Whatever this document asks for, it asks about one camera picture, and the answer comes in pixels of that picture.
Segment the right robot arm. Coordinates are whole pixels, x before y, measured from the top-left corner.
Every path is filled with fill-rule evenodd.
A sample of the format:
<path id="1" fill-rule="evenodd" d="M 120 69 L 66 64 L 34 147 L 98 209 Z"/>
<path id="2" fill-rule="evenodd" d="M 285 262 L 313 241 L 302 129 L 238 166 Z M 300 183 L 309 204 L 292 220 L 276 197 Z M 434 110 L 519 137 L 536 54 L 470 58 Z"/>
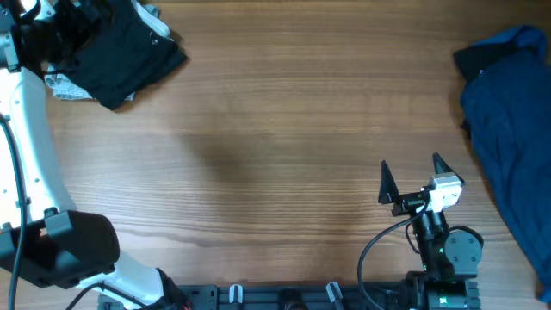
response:
<path id="1" fill-rule="evenodd" d="M 449 226 L 444 211 L 459 201 L 465 181 L 438 154 L 435 174 L 417 192 L 401 194 L 388 164 L 381 163 L 378 202 L 391 204 L 392 216 L 405 216 L 423 269 L 399 284 L 398 309 L 475 309 L 480 306 L 473 279 L 478 275 L 484 240 L 467 226 Z"/>

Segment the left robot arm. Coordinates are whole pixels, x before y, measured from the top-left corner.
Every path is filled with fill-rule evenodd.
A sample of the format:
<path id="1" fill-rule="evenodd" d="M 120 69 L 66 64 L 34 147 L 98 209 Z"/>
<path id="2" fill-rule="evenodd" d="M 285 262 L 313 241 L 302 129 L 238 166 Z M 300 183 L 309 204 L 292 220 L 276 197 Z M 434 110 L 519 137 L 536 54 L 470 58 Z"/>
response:
<path id="1" fill-rule="evenodd" d="M 126 309 L 187 309 L 158 268 L 120 248 L 100 214 L 79 211 L 61 176 L 46 114 L 46 79 L 62 74 L 118 109 L 186 60 L 169 29 L 136 1 L 1 4 L 1 266 L 19 281 L 77 288 Z"/>

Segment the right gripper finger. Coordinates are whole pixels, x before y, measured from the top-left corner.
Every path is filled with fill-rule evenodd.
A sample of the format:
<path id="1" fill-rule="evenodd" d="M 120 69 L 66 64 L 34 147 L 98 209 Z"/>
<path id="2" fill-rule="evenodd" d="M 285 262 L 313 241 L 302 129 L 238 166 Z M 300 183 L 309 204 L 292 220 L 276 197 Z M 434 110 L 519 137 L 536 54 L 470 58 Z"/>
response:
<path id="1" fill-rule="evenodd" d="M 378 196 L 380 204 L 393 203 L 399 196 L 399 190 L 386 160 L 381 161 L 381 183 Z"/>
<path id="2" fill-rule="evenodd" d="M 454 173 L 455 176 L 459 179 L 461 184 L 464 184 L 464 179 L 457 174 L 441 157 L 441 155 L 438 152 L 434 152 L 432 154 L 432 161 L 433 166 L 436 174 L 444 174 L 444 173 Z"/>

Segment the black garment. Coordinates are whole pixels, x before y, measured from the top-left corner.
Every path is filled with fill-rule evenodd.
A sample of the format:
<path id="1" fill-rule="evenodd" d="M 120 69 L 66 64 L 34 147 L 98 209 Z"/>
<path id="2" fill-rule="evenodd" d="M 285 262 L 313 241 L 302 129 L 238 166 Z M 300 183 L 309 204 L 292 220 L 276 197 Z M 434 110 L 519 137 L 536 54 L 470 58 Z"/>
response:
<path id="1" fill-rule="evenodd" d="M 70 65 L 52 64 L 103 107 L 116 110 L 137 91 L 166 78 L 188 59 L 173 40 L 156 34 L 139 17 L 132 0 L 110 1 L 113 23 Z"/>

